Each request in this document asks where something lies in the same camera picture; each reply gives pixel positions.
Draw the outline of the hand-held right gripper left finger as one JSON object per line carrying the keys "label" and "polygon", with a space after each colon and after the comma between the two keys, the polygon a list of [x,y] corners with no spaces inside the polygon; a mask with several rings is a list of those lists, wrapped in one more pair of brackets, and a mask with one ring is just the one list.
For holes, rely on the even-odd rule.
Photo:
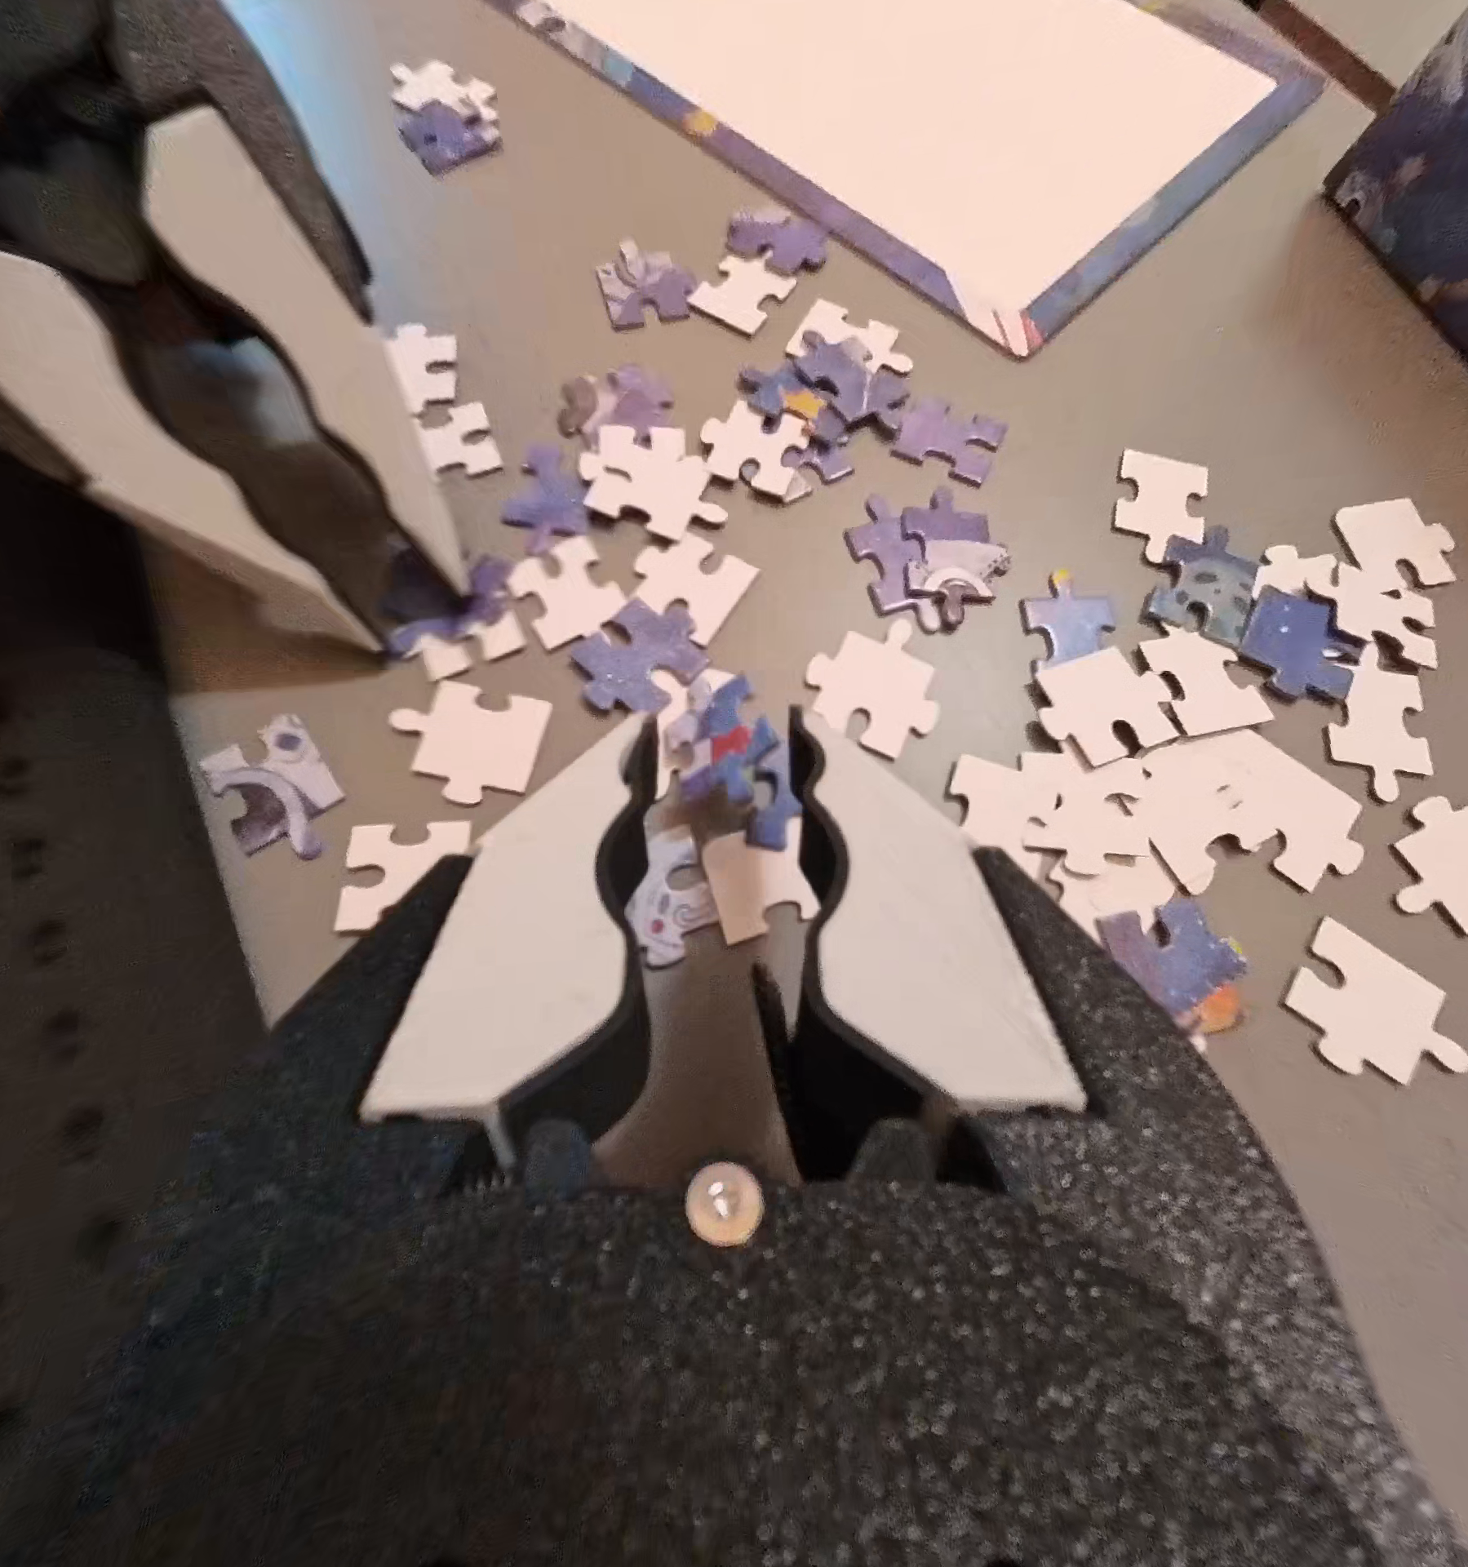
{"label": "hand-held right gripper left finger", "polygon": [[482,837],[362,1088],[362,1125],[480,1126],[513,1165],[543,1122],[594,1145],[634,1107],[650,1015],[625,904],[655,789],[657,724],[633,716]]}

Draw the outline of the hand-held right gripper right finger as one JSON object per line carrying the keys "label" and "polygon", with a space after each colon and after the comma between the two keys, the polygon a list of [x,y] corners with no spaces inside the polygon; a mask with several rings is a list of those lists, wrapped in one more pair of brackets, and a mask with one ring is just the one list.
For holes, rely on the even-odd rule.
{"label": "hand-held right gripper right finger", "polygon": [[964,833],[800,712],[789,771],[818,898],[802,959],[818,1021],[958,1112],[1080,1112],[1080,1079]]}

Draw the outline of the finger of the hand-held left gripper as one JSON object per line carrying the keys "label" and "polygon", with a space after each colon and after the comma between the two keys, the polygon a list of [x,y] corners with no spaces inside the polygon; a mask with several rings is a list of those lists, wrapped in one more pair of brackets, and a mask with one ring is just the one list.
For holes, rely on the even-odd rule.
{"label": "finger of the hand-held left gripper", "polygon": [[149,129],[143,215],[183,272],[251,319],[292,375],[317,437],[369,483],[393,532],[460,592],[460,538],[385,339],[213,108]]}
{"label": "finger of the hand-held left gripper", "polygon": [[380,651],[321,575],[257,525],[239,488],[136,399],[85,298],[56,271],[5,252],[0,396],[80,471],[91,501],[233,581],[272,625]]}

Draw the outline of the dark blue red-marked puzzle piece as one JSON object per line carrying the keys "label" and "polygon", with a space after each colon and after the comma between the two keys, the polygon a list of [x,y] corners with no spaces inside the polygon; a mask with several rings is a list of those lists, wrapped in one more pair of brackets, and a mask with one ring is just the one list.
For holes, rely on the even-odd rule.
{"label": "dark blue red-marked puzzle piece", "polygon": [[695,676],[683,713],[664,730],[666,753],[685,805],[717,797],[741,813],[750,847],[784,851],[789,822],[800,816],[789,742],[766,716],[745,718],[750,699],[748,676]]}

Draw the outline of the pile of puzzle pieces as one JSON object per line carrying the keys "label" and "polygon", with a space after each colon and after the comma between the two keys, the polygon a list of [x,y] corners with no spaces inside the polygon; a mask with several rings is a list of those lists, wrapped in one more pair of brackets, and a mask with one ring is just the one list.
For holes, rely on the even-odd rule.
{"label": "pile of puzzle pieces", "polygon": [[[670,383],[639,362],[567,379],[560,437],[528,444],[522,483],[504,499],[509,549],[483,550],[515,562],[505,615],[457,641],[426,635],[409,657],[387,651],[381,675],[324,681],[307,716],[247,724],[256,759],[229,742],[196,764],[209,794],[240,799],[229,817],[240,851],[284,842],[293,862],[311,862],[329,844],[317,820],[351,810],[334,873],[367,879],[337,881],[334,932],[347,957],[364,957],[369,935],[404,931],[409,898],[433,876],[464,873],[515,805],[609,730],[646,716],[657,789],[646,871],[625,904],[642,973],[679,965],[698,931],[737,946],[766,935],[771,909],[812,922],[797,817],[784,851],[762,851],[723,799],[685,805],[664,730],[690,681],[713,673],[748,676],[745,718],[766,716],[789,742],[773,681],[720,673],[707,656],[733,620],[739,651],[776,657],[778,634],[806,634],[818,615],[818,577],[800,572],[794,532],[766,540],[769,568],[741,561],[728,499],[790,516],[818,484],[842,483],[867,440],[884,440],[900,460],[948,463],[967,493],[864,499],[839,540],[879,575],[868,594],[880,630],[847,630],[834,652],[808,657],[802,716],[884,764],[934,732],[934,664],[915,641],[951,639],[1009,572],[1009,549],[974,508],[1004,428],[986,416],[956,424],[943,401],[915,395],[908,360],[880,348],[889,339],[814,302],[780,362],[739,371],[728,415],[695,437]],[[1125,451],[1120,477],[1133,495],[1115,504],[1115,528],[1144,536],[1176,575],[1147,611],[1157,635],[1137,651],[1110,645],[1113,600],[1077,596],[1073,575],[1055,569],[1045,596],[1019,603],[1046,648],[1027,690],[1049,747],[1009,768],[962,754],[946,797],[974,849],[1007,854],[1199,1035],[1247,970],[1194,898],[1215,879],[1209,847],[1258,851],[1276,841],[1272,871],[1307,897],[1362,862],[1362,803],[1264,732],[1271,696],[1333,704],[1327,754],[1367,774],[1380,805],[1396,802],[1400,779],[1430,777],[1428,741],[1406,727],[1424,708],[1418,675],[1435,662],[1430,603],[1405,569],[1446,580],[1449,536],[1410,501],[1380,501],[1337,513],[1348,561],[1276,546],[1249,562],[1227,552],[1222,528],[1184,513],[1203,471]]]}

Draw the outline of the purple print puzzle piece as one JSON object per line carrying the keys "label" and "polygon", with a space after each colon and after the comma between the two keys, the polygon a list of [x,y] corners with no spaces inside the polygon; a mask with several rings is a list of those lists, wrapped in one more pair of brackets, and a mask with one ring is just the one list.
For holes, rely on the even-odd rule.
{"label": "purple print puzzle piece", "polygon": [[476,629],[493,629],[509,611],[509,577],[513,561],[483,552],[472,561],[466,587],[452,592],[418,552],[399,550],[391,557],[381,614],[388,620],[387,651],[409,657],[426,635],[457,641]]}

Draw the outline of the black perforated pad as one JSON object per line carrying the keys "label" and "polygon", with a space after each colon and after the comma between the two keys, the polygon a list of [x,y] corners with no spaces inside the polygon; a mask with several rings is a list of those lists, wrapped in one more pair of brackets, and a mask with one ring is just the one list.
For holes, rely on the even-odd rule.
{"label": "black perforated pad", "polygon": [[136,538],[0,452],[0,1511],[108,1381],[157,1185],[259,1035]]}

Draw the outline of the white puzzle tray blue rim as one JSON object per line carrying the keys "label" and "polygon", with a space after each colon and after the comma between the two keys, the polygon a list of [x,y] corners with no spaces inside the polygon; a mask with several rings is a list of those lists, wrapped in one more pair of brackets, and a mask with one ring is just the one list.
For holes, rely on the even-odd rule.
{"label": "white puzzle tray blue rim", "polygon": [[497,2],[1012,360],[1324,80],[1199,2]]}

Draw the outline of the space and ocean print box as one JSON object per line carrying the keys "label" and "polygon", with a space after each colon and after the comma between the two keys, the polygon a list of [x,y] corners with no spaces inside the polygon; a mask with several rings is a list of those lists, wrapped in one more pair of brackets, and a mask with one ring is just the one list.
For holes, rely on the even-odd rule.
{"label": "space and ocean print box", "polygon": [[1468,10],[1322,190],[1468,362]]}

